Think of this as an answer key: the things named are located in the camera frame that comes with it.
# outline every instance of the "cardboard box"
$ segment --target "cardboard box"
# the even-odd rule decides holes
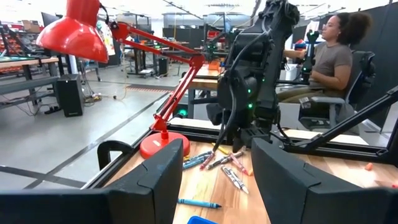
[[[40,26],[38,24],[34,24],[31,21],[23,20],[22,21],[24,25],[24,29],[27,32],[33,32],[33,33],[39,33],[40,32]]]

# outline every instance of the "blue crayon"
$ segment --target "blue crayon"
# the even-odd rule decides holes
[[[202,161],[202,160],[205,161],[209,156],[210,156],[210,155],[204,155],[204,156],[201,156],[201,157],[196,157],[195,159],[190,159],[190,160],[187,160],[187,161],[183,162],[182,165],[189,164],[189,163],[195,162],[195,161],[197,161],[197,160],[199,160],[199,161]]]
[[[192,199],[178,199],[178,203],[183,203],[185,205],[196,205],[200,207],[205,207],[205,208],[221,208],[222,206],[217,204],[217,203],[211,203],[211,202],[201,202],[197,200],[192,200]]]
[[[203,163],[204,161],[205,161],[205,158],[197,159],[197,160],[190,161],[190,162],[184,162],[182,164],[182,170],[185,170],[185,169],[191,168],[193,166],[199,165],[199,164]]]
[[[184,162],[194,161],[194,160],[199,159],[199,158],[201,158],[201,157],[203,157],[203,156],[210,156],[210,154],[211,154],[211,151],[204,152],[204,153],[201,153],[201,154],[199,154],[199,155],[197,155],[197,156],[194,156],[194,157],[192,157],[192,158],[189,158],[187,161],[184,161]]]

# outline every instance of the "woman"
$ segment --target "woman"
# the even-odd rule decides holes
[[[303,97],[344,97],[353,63],[349,46],[363,39],[371,23],[371,17],[363,12],[344,12],[332,16],[322,29],[325,42],[315,47],[315,65],[309,86],[278,93],[279,101],[300,103],[299,99]],[[302,52],[294,50],[285,50],[284,55],[304,58]]]

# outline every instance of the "red crayon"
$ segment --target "red crayon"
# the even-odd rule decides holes
[[[238,159],[234,156],[233,153],[230,152],[229,156],[231,156],[233,164],[235,164],[236,167],[238,167],[238,169],[242,171],[242,173],[249,175],[248,171],[244,168],[243,164],[238,161]]]
[[[203,170],[207,166],[207,164],[209,164],[209,162],[214,158],[215,155],[216,154],[214,152],[212,152],[210,154],[210,156],[207,157],[207,159],[202,164],[200,164],[200,168],[199,169]]]

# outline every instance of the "lamp shade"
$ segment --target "lamp shade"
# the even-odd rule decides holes
[[[68,0],[67,14],[39,34],[36,43],[46,49],[108,62],[105,44],[96,30],[98,0]]]

